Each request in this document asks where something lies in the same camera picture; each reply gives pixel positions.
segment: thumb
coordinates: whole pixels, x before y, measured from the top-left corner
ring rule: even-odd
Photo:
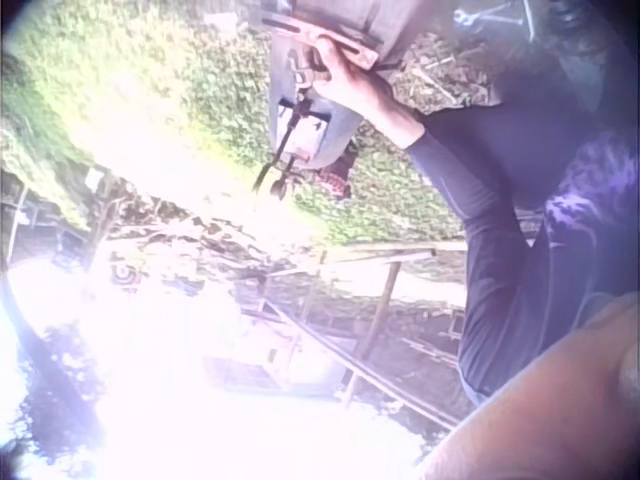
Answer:
[[[330,72],[347,69],[348,60],[335,42],[327,37],[320,37],[316,41],[315,47],[320,54],[320,58],[322,58],[322,63],[325,64]]]

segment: finger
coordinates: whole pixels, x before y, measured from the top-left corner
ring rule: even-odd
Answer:
[[[322,63],[329,71],[344,71],[348,67],[348,60],[338,46],[327,37],[320,37],[316,42],[316,49],[322,58]]]

